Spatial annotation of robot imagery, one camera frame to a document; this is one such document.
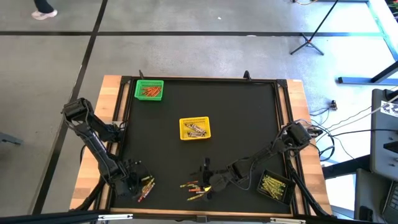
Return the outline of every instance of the black table surface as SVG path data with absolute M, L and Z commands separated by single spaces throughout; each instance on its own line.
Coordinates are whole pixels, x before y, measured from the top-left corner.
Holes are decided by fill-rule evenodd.
M 200 116 L 209 117 L 211 138 L 180 140 L 179 119 Z M 269 144 L 278 130 L 272 83 L 166 80 L 162 101 L 132 100 L 121 151 L 123 159 L 141 160 L 152 172 L 156 185 L 141 203 L 113 197 L 111 207 L 290 213 L 290 207 L 256 192 L 264 169 L 285 176 L 282 155 L 253 171 L 248 191 L 231 184 L 209 202 L 188 202 L 186 199 L 194 194 L 179 188 L 193 180 L 190 174 L 198 170 L 205 157 L 210 158 L 211 170 L 224 169 Z

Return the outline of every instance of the tripod stand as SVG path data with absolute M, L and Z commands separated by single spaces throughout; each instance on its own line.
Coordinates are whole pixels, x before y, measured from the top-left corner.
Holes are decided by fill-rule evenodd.
M 308 39 L 303 33 L 301 33 L 300 35 L 304 37 L 305 39 L 305 43 L 303 45 L 301 45 L 300 47 L 298 47 L 297 49 L 295 49 L 294 51 L 292 51 L 290 54 L 293 55 L 294 53 L 296 53 L 298 50 L 300 50 L 303 47 L 307 47 L 308 45 L 310 45 L 311 47 L 315 48 L 317 51 L 319 51 L 319 53 L 321 53 L 321 55 L 324 55 L 324 53 L 312 43 L 312 39 L 313 37 L 317 34 L 319 28 L 321 28 L 323 22 L 326 20 L 326 18 L 329 16 L 329 14 L 331 13 L 331 11 L 333 10 L 333 8 L 336 6 L 338 0 L 335 1 L 335 3 L 332 5 L 332 7 L 330 8 L 328 14 L 326 14 L 325 18 L 323 18 L 322 22 L 319 24 L 318 28 L 316 29 L 316 31 L 312 34 L 312 36 Z

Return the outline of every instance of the white shoe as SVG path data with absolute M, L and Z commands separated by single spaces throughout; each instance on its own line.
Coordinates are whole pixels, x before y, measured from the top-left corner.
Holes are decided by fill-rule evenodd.
M 34 19 L 37 19 L 37 20 L 44 20 L 46 18 L 53 18 L 57 14 L 58 14 L 57 10 L 54 10 L 54 11 L 52 11 L 50 13 L 43 13 L 43 12 L 35 11 L 35 12 L 32 13 L 32 17 Z

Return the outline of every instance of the gray floor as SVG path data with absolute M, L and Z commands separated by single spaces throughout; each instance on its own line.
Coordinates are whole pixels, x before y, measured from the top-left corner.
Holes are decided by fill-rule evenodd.
M 100 0 L 50 2 L 59 16 L 34 21 L 31 1 L 1 1 L 0 31 L 90 31 L 101 4 Z M 299 6 L 288 0 L 245 4 L 237 0 L 109 0 L 100 30 L 311 32 L 330 6 L 324 2 Z M 341 3 L 321 31 L 378 29 L 365 4 Z M 60 110 L 70 96 L 88 39 L 0 36 L 0 129 L 25 141 L 22 146 L 0 144 L 0 216 L 29 213 L 61 122 Z M 79 96 L 95 106 L 103 75 L 137 75 L 139 69 L 150 76 L 180 77 L 241 77 L 249 70 L 253 78 L 303 80 L 312 111 L 336 100 L 339 110 L 330 113 L 328 126 L 369 106 L 375 88 L 338 85 L 337 77 L 372 77 L 394 62 L 381 37 L 317 37 L 313 42 L 325 56 L 311 48 L 289 55 L 302 42 L 300 37 L 98 37 Z M 366 118 L 340 131 L 368 127 Z M 369 141 L 362 141 L 368 139 L 367 134 L 341 140 L 350 154 L 362 156 L 369 152 Z M 68 132 L 44 212 L 68 209 L 82 144 Z M 323 139 L 319 146 L 329 144 Z M 348 158 L 339 147 L 333 157 L 336 161 Z

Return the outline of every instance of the wooden table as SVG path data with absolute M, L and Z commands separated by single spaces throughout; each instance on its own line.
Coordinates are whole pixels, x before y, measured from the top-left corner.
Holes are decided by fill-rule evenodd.
M 116 99 L 119 92 L 119 86 L 122 76 L 119 75 L 105 75 L 103 84 L 99 93 L 99 98 L 95 108 L 95 114 L 102 119 L 104 122 L 110 122 L 113 120 L 113 114 L 116 106 Z M 300 80 L 287 80 L 290 104 L 292 107 L 292 113 L 294 119 L 306 119 L 310 121 L 310 115 L 308 112 L 307 101 L 305 99 L 304 89 Z M 124 87 L 121 108 L 119 110 L 119 116 L 116 119 L 120 121 L 124 112 L 123 106 L 125 105 L 127 98 L 128 85 Z M 279 93 L 282 103 L 282 114 L 284 120 L 287 121 L 287 108 L 284 103 L 284 93 L 282 88 L 279 88 Z M 112 153 L 115 153 L 116 145 L 112 146 Z M 300 152 L 303 173 L 305 177 L 305 183 L 315 200 L 322 206 L 322 208 L 331 214 L 331 207 L 329 204 L 325 180 L 323 178 L 322 168 L 318 156 L 318 151 L 313 147 L 309 146 Z M 98 163 L 89 150 L 85 150 L 83 160 L 80 165 L 80 170 L 76 180 L 75 190 L 73 193 L 70 208 L 76 208 L 79 206 L 84 199 L 94 189 L 98 183 L 100 173 L 98 171 Z M 303 203 L 299 188 L 296 187 L 296 197 L 298 212 L 304 214 Z M 105 208 L 105 203 L 108 194 L 108 186 L 105 186 L 103 191 L 99 208 Z M 194 214 L 194 215 L 229 215 L 229 216 L 257 216 L 257 217 L 268 217 L 271 215 L 277 216 L 292 216 L 291 214 L 271 214 L 271 213 L 240 213 L 240 212 L 198 212 L 198 211 L 180 211 L 180 210 L 148 210 L 148 209 L 136 209 L 136 208 L 111 208 L 114 212 L 125 212 L 125 213 L 151 213 L 151 214 Z

